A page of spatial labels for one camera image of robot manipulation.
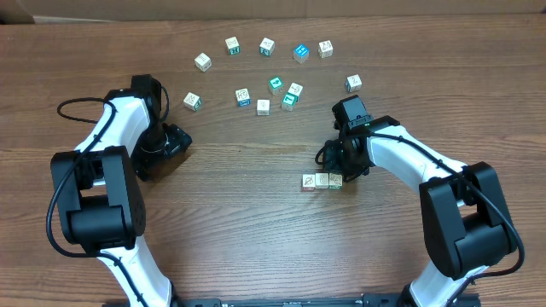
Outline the green top block number seven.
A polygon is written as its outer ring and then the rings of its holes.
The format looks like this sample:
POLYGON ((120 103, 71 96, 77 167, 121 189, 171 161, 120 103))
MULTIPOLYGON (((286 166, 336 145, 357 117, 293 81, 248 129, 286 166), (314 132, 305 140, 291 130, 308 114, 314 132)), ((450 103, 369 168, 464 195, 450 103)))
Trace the green top block number seven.
POLYGON ((292 112, 297 101, 297 96, 286 93, 282 98, 282 109, 292 112))

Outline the wooden block red side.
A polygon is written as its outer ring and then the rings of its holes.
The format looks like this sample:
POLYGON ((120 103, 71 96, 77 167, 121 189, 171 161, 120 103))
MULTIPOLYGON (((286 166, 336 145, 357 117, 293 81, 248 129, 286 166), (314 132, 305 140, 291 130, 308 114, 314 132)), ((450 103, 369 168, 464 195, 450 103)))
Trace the wooden block red side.
POLYGON ((315 174, 304 174, 302 176, 302 190, 303 191, 315 191, 316 186, 316 175, 315 174))

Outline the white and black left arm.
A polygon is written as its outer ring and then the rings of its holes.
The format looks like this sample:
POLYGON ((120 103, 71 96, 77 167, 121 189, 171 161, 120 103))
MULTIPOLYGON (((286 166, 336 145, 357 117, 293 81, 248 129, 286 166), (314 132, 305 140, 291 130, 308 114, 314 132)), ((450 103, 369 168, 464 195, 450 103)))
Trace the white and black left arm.
POLYGON ((50 161, 54 193, 46 214, 51 246, 69 258, 96 258, 112 272, 129 306, 179 306, 182 300, 162 274, 144 238, 140 181, 158 164, 192 143, 168 125, 166 88, 149 74, 99 101, 103 114, 72 151, 50 161))

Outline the wooden block green R side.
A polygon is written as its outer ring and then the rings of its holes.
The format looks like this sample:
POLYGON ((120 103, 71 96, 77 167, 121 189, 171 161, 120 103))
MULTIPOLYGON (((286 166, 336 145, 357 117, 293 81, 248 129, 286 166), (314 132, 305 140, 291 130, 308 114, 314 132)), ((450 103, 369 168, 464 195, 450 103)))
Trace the wooden block green R side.
POLYGON ((341 174, 329 173, 328 174, 328 188, 329 189, 342 189, 343 176, 341 174))

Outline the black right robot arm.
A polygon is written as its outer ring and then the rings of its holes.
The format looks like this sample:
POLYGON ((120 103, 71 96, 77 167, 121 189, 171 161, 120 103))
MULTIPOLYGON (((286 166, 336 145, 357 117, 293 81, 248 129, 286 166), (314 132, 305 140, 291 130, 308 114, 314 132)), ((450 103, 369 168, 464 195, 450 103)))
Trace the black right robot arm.
POLYGON ((510 275, 525 259, 496 171, 487 163, 466 165, 416 140, 394 118, 374 118, 359 96, 336 103, 335 140, 316 155, 318 165, 344 182, 372 167, 391 172, 421 202, 430 261, 400 293, 365 293, 361 306, 479 306, 467 293, 478 279, 510 275))

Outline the wooden block turtle drawing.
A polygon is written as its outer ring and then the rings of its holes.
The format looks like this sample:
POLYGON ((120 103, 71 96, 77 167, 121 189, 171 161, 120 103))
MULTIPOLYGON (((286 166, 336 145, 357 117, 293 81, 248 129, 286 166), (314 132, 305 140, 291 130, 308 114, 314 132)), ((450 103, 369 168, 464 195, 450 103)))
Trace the wooden block turtle drawing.
POLYGON ((329 188, 329 174, 318 172, 315 174, 315 185, 317 189, 329 188))

